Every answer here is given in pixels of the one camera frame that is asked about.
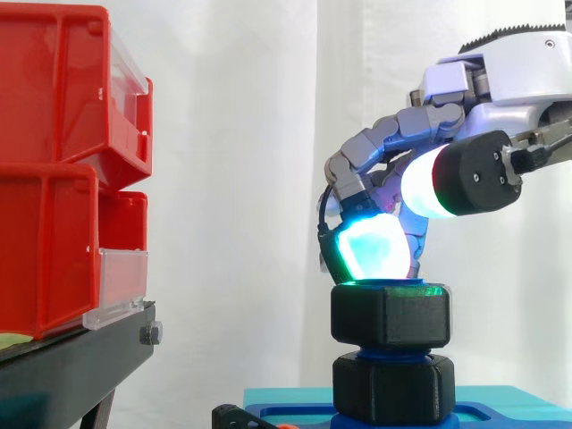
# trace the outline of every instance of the robotic hand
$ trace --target robotic hand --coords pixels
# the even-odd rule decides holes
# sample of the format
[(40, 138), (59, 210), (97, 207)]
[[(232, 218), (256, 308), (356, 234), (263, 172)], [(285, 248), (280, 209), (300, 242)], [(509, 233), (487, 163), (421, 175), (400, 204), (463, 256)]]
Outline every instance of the robotic hand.
[[(346, 141), (325, 163), (319, 209), (335, 282), (416, 277), (428, 218), (503, 208), (523, 174), (572, 159), (571, 55), (564, 26), (497, 30), (426, 69), (410, 107)], [(333, 230), (327, 206), (341, 215)]]

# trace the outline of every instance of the yellow object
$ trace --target yellow object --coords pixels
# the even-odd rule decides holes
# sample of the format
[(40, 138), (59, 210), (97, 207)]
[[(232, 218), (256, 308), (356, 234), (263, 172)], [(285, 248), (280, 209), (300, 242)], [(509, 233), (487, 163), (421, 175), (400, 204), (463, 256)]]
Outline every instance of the yellow object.
[(29, 335), (22, 335), (20, 333), (0, 333), (0, 350), (7, 349), (14, 344), (23, 344), (30, 342), (34, 337)]

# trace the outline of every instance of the black hexagonal block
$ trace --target black hexagonal block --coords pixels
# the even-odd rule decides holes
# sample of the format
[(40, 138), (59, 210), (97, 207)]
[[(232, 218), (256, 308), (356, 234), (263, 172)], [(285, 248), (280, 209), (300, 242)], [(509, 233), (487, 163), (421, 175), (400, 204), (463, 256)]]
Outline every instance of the black hexagonal block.
[(333, 288), (331, 298), (332, 337), (339, 342), (407, 350), (450, 341), (450, 296), (440, 284), (344, 284)]
[(396, 363), (349, 353), (333, 364), (333, 405), (370, 425), (436, 425), (455, 407), (453, 363), (436, 355)]

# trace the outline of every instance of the glowing cyan object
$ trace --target glowing cyan object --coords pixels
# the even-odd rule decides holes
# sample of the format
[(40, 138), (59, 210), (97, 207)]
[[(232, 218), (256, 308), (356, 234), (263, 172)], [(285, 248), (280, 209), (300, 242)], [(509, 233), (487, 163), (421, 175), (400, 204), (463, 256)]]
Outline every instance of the glowing cyan object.
[(453, 217), (441, 205), (433, 187), (435, 159), (447, 145), (421, 155), (408, 166), (401, 178), (401, 197), (416, 215), (429, 218)]
[(409, 245), (399, 219), (391, 214), (355, 221), (339, 233), (338, 249), (355, 280), (407, 278)]

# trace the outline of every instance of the glowing white light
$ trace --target glowing white light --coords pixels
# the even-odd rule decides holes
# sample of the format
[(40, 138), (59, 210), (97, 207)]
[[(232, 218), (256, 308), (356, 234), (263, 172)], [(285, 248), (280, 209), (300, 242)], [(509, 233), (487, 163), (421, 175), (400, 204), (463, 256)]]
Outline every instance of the glowing white light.
[(416, 215), (429, 218), (453, 217), (437, 199), (433, 187), (435, 159), (447, 145), (421, 155), (408, 166), (401, 178), (403, 202)]

